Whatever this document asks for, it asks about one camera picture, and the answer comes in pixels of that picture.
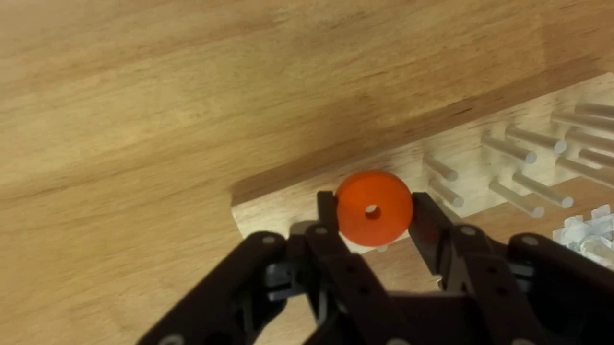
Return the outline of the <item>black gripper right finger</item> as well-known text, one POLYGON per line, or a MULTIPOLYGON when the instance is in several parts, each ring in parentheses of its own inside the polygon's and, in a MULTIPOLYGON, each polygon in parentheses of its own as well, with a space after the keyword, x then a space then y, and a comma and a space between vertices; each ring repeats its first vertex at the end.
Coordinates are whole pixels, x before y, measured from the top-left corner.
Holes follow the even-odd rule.
POLYGON ((412 240, 440 289, 410 301, 417 345, 614 345, 614 272, 540 234, 502 243, 417 194, 412 240))

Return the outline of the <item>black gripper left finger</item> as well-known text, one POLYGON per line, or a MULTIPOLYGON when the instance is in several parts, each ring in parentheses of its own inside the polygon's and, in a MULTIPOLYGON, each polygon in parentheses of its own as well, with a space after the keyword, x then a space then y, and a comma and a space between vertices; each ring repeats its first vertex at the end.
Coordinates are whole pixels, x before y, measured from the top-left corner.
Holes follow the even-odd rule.
POLYGON ((390 297, 367 263, 352 253, 335 226, 337 199, 321 192, 319 220, 298 224, 289 238, 256 232, 168 311, 137 345, 254 345, 306 295, 317 322, 310 345, 387 345, 396 328, 390 297))

